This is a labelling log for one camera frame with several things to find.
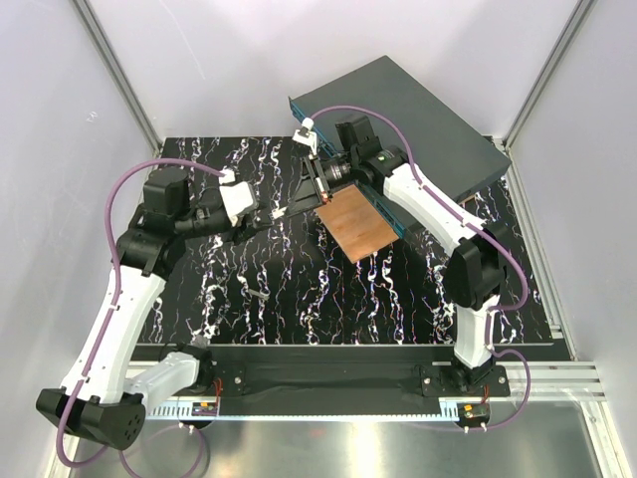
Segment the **clear network plug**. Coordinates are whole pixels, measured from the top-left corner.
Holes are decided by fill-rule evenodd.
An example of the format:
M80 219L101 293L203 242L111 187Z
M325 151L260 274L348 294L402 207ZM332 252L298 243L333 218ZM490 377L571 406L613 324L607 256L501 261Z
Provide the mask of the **clear network plug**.
M261 300L268 300L268 298L269 298L269 294L268 293L264 293L264 292L253 290L253 289L249 289L248 292L252 296L260 298Z
M276 219L284 217L286 212L287 212L286 207L273 209L271 212L271 217L273 220L276 220Z

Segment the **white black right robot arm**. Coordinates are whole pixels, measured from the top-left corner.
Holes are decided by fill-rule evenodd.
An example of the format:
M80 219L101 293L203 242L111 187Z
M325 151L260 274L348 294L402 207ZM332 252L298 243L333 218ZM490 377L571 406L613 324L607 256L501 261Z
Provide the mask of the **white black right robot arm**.
M368 117L342 122L336 128L344 151L332 159L319 157L319 137L312 119L303 119L295 131L294 142L309 152L285 215L325 206L336 189L355 183L375 190L416 219L449 258L443 287L456 308L457 334L454 356L443 367L440 384L460 394L483 392L495 367L488 349L493 333L488 313L498 304L507 277L505 259L494 244L501 230L485 225L427 179L411 160L408 146L383 146Z

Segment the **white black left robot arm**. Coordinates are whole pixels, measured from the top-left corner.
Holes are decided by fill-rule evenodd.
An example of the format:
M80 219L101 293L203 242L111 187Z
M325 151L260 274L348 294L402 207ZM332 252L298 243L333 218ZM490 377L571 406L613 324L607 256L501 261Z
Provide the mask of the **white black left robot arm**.
M75 363L57 388L44 388L37 410L57 428L56 447L66 435L117 450L140 434L147 414L175 393L207 392L214 384L212 354L185 345L133 379L126 371L141 329L189 239L222 234L232 241L251 236L259 201L254 188L230 170L219 185L192 201L185 160L166 160L150 172L126 231L106 235L112 268L104 301Z

